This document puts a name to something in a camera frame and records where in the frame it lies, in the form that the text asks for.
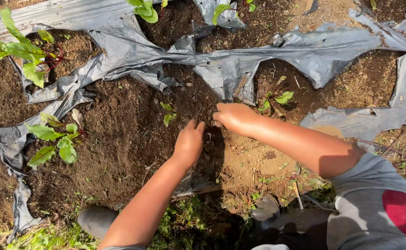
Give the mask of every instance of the garden bed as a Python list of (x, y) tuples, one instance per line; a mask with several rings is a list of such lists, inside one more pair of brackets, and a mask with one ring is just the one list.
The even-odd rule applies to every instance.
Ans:
[[(292, 13), (303, 8), (302, 3), (290, 0), (256, 0), (255, 4), (257, 9), (249, 16), (246, 30), (229, 33), (217, 28), (209, 37), (197, 42), (198, 50), (209, 52), (266, 45), (275, 33), (291, 29), (293, 22), (298, 20), (295, 18), (298, 16)], [(159, 6), (154, 9), (160, 13)], [(203, 23), (196, 5), (186, 0), (169, 2), (163, 17), (155, 24), (148, 24), (141, 19), (139, 23), (151, 42), (169, 48), (177, 38), (192, 33), (191, 20), (197, 24)], [(312, 30), (316, 25), (304, 25), (301, 30)], [(65, 50), (66, 60), (55, 69), (52, 81), (69, 75), (75, 67), (99, 53), (95, 47), (90, 51), (91, 40), (83, 32), (54, 31), (53, 34)], [(293, 99), (286, 105), (270, 99), (272, 107), (281, 116), (278, 112), (264, 112), (264, 115), (293, 124), (298, 124), (308, 112), (328, 106), (388, 106), (396, 81), (396, 58), (401, 55), (390, 51), (362, 54), (323, 89), (314, 89), (308, 79), (287, 62), (264, 61), (254, 78), (257, 94), (257, 106), (254, 109), (258, 112), (268, 91), (275, 95), (294, 92)], [(200, 180), (220, 182), (228, 187), (223, 194), (219, 192), (216, 195), (200, 196), (202, 201), (216, 204), (212, 209), (217, 210), (217, 215), (206, 218), (208, 225), (214, 225), (216, 219), (225, 214), (218, 213), (227, 209), (219, 207), (220, 196), (226, 195), (223, 202), (228, 196), (235, 197), (233, 200), (240, 198), (244, 201), (235, 203), (229, 209), (230, 213), (235, 214), (244, 215), (248, 211), (250, 195), (260, 190), (281, 197), (281, 204), (288, 205), (294, 197), (294, 190), (288, 184), (290, 176), (295, 172), (295, 161), (258, 141), (211, 127), (212, 114), (220, 100), (192, 72), (192, 67), (165, 65), (165, 75), (175, 77), (184, 85), (173, 88), (170, 95), (131, 77), (114, 81), (99, 80), (86, 87), (87, 91), (97, 96), (93, 103), (77, 107), (84, 115), (88, 132), (88, 136), (75, 146), (78, 161), (68, 165), (54, 156), (51, 161), (38, 167), (36, 173), (25, 178), (32, 190), (28, 205), (34, 217), (62, 218), (90, 203), (113, 208), (127, 204), (143, 183), (172, 155), (176, 137), (190, 119), (204, 121), (208, 125), (205, 146), (194, 167), (195, 173), (200, 176)], [(286, 76), (286, 79), (278, 85), (282, 76)], [(26, 105), (25, 102), (20, 79), (11, 63), (7, 59), (0, 60), (0, 127), (16, 125), (37, 114), (48, 104)], [(168, 112), (161, 107), (160, 102), (170, 104), (177, 114), (168, 127), (163, 123), (163, 117)], [(61, 121), (73, 122), (71, 113)], [(41, 141), (31, 143), (25, 155), (32, 157), (43, 145)], [(273, 178), (273, 182), (264, 186), (259, 182), (259, 178), (264, 177)], [(310, 182), (316, 178), (304, 169), (298, 177), (300, 192), (318, 189), (317, 183), (313, 185)], [(11, 204), (16, 185), (16, 179), (8, 177), (6, 167), (0, 161), (0, 226), (3, 228), (10, 228), (13, 221)]]

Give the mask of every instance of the rubber boot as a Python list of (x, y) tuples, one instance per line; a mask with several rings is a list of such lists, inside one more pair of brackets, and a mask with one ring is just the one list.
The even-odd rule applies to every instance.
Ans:
[(118, 214), (105, 206), (89, 206), (79, 213), (78, 224), (88, 234), (103, 239)]

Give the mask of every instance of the gray shirt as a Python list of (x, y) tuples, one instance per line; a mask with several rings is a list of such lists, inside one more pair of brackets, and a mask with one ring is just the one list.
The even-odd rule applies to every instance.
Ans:
[[(329, 250), (406, 249), (406, 179), (381, 156), (364, 154), (347, 172), (331, 179), (336, 212), (328, 218)], [(287, 250), (285, 245), (261, 245), (254, 250)], [(105, 250), (145, 250), (107, 247)]]

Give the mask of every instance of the pebble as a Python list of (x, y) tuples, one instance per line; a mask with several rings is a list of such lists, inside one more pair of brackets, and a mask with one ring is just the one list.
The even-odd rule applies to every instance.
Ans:
[(112, 97), (112, 99), (111, 99), (111, 106), (114, 107), (114, 108), (116, 108), (116, 107), (118, 107), (118, 105), (119, 105), (118, 99), (117, 99), (116, 97)]

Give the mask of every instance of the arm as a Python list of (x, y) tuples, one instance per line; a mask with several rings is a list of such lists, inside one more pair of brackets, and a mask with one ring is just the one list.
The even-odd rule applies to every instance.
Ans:
[(111, 246), (147, 246), (158, 229), (174, 190), (201, 154), (204, 129), (204, 122), (197, 126), (197, 122), (191, 120), (180, 132), (173, 156), (118, 215), (99, 250)]
[(227, 129), (261, 141), (324, 178), (352, 168), (365, 151), (336, 137), (256, 114), (244, 104), (217, 104), (214, 119)]

